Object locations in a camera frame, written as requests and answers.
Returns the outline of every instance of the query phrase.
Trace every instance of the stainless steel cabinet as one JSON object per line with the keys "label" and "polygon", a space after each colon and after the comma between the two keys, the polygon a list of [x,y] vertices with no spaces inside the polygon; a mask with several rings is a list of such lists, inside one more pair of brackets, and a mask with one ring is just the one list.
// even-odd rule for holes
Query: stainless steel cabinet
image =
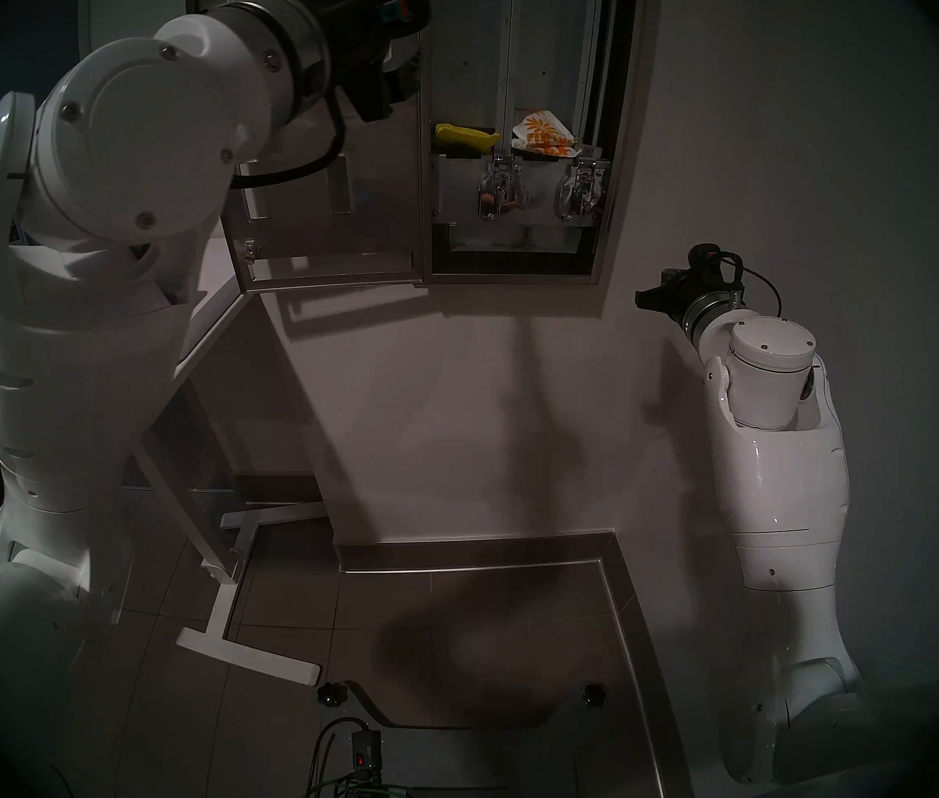
{"label": "stainless steel cabinet", "polygon": [[[244,289],[597,281],[638,0],[431,1],[430,28],[393,45],[391,67],[420,45],[414,99],[369,125],[345,104],[346,145],[327,170],[230,192],[222,219]],[[536,110],[574,133],[579,158],[512,147]],[[441,122],[501,139],[488,154],[441,146]],[[330,136],[313,108],[241,170],[301,164]]]}

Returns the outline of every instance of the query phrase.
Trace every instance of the floor tile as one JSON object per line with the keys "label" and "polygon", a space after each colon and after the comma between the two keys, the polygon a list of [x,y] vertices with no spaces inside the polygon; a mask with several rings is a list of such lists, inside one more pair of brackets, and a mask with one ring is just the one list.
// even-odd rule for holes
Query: floor tile
{"label": "floor tile", "polygon": [[186,544],[173,570],[158,614],[190,620],[207,620],[218,594],[218,581],[203,568],[203,559],[192,544]]}
{"label": "floor tile", "polygon": [[432,631],[437,726],[530,727],[546,717],[528,630],[498,620]]}
{"label": "floor tile", "polygon": [[69,764],[57,768],[74,798],[115,798],[115,787]]}
{"label": "floor tile", "polygon": [[133,515],[133,510],[136,509],[136,504],[140,502],[140,498],[144,492],[139,488],[124,488],[121,490],[121,494],[118,498],[118,504],[122,511],[122,517],[125,520],[129,520]]}
{"label": "floor tile", "polygon": [[432,625],[524,625],[610,614],[598,563],[509,569],[438,571],[432,574]]}
{"label": "floor tile", "polygon": [[55,739],[53,760],[113,785],[122,727],[154,615],[123,611],[118,626],[98,627],[70,673],[69,707]]}
{"label": "floor tile", "polygon": [[144,492],[129,521],[133,568],[122,608],[158,615],[187,540],[155,492]]}
{"label": "floor tile", "polygon": [[195,796],[207,766],[228,666],[175,644],[202,621],[158,617],[137,677],[118,764],[118,790],[136,798]]}
{"label": "floor tile", "polygon": [[529,623],[609,617],[610,599],[597,561],[517,570]]}
{"label": "floor tile", "polygon": [[427,629],[429,572],[341,574],[338,629]]}
{"label": "floor tile", "polygon": [[264,526],[248,564],[243,623],[329,629],[340,566],[328,520]]}
{"label": "floor tile", "polygon": [[630,680],[610,618],[433,630],[437,720],[533,727],[589,681]]}
{"label": "floor tile", "polygon": [[431,578],[433,629],[528,623],[523,569],[435,571]]}
{"label": "floor tile", "polygon": [[325,680],[351,681],[395,726],[432,724],[432,652],[427,629],[336,629]]}
{"label": "floor tile", "polygon": [[[330,635],[328,629],[246,626],[237,641],[325,667]],[[207,798],[301,795],[319,729],[313,687],[230,667]]]}

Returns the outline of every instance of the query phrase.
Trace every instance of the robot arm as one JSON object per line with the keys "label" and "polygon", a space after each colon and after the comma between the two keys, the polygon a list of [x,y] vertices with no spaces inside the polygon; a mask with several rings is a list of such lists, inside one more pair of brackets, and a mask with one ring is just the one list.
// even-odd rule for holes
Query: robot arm
{"label": "robot arm", "polygon": [[[722,262],[735,269],[730,283]],[[722,756],[732,777],[757,783],[785,768],[799,715],[859,678],[835,619],[846,454],[813,335],[745,308],[737,255],[699,245],[688,264],[636,293],[636,305],[677,321],[703,364],[718,507],[760,634],[726,704]]]}
{"label": "robot arm", "polygon": [[[63,676],[132,563],[122,466],[169,398],[227,191],[335,158],[336,87],[365,121],[391,114],[417,59],[384,55],[428,20],[428,0],[249,0],[104,46],[40,108],[0,103],[0,746],[46,794],[64,794],[46,746]],[[322,158],[234,177],[319,100]]]}

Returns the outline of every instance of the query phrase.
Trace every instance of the white table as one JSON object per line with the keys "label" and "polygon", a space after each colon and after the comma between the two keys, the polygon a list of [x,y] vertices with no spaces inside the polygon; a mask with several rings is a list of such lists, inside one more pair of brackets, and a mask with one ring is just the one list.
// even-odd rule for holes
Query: white table
{"label": "white table", "polygon": [[[207,349],[214,345],[251,296],[242,294],[236,281],[226,233],[220,221],[203,252],[199,290],[202,296],[192,309],[181,361],[170,382],[167,399],[177,393],[192,369],[203,359]],[[317,683],[321,672],[317,664],[234,643],[226,640],[226,631],[259,526],[325,517],[325,504],[297,503],[287,507],[228,513],[222,517],[222,528],[239,530],[236,545],[230,550],[211,521],[192,502],[188,489],[177,478],[173,464],[166,458],[151,429],[146,429],[140,436],[133,448],[133,456],[158,499],[202,555],[203,566],[220,584],[211,617],[207,620],[207,631],[185,627],[178,636],[178,644],[264,675],[307,686]]]}
{"label": "white table", "polygon": [[192,369],[203,359],[207,349],[214,345],[229,323],[241,313],[241,308],[251,296],[241,294],[226,244],[226,232],[222,230],[220,221],[203,250],[199,290],[202,296],[195,308],[192,308],[185,345],[181,349],[181,361],[170,382],[170,397],[173,397]]}

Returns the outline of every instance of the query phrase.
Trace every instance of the yellow bag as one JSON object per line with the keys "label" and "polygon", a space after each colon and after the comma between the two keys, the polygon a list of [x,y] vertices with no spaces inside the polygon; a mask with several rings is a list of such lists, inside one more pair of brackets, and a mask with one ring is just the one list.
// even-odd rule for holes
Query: yellow bag
{"label": "yellow bag", "polygon": [[490,148],[502,139],[502,134],[485,134],[475,128],[460,128],[459,126],[448,125],[447,122],[441,122],[436,126],[436,141],[444,145],[458,143],[467,145],[487,154]]}

